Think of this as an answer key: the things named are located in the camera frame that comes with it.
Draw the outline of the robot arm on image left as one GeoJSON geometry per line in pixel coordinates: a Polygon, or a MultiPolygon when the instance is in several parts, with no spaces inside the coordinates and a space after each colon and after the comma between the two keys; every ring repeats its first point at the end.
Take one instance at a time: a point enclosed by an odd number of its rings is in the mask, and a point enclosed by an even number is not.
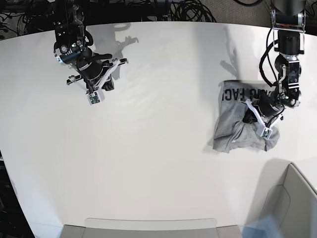
{"type": "Polygon", "coordinates": [[[66,84],[78,84],[82,80],[89,96],[95,96],[99,89],[113,90],[112,71],[127,63],[127,59],[114,59],[112,54],[98,54],[91,49],[94,40],[86,29],[80,1],[56,0],[53,15],[57,18],[54,21],[54,57],[78,73],[69,76],[66,84]]]}

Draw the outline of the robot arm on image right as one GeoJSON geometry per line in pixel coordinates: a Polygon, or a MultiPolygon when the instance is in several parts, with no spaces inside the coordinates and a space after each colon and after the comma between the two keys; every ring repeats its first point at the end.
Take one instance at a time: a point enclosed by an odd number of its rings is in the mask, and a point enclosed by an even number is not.
{"type": "Polygon", "coordinates": [[[270,95],[260,93],[258,100],[252,103],[256,112],[247,109],[243,118],[244,123],[252,124],[263,120],[265,126],[270,127],[286,107],[294,108],[300,104],[301,66],[298,56],[304,54],[301,39],[305,33],[305,6],[304,0],[271,1],[273,41],[266,47],[259,63],[259,70],[265,83],[275,89],[270,95]],[[272,70],[277,71],[274,83],[267,79],[263,70],[264,60],[269,58],[270,50],[278,52],[275,63],[270,65],[272,70]]]}

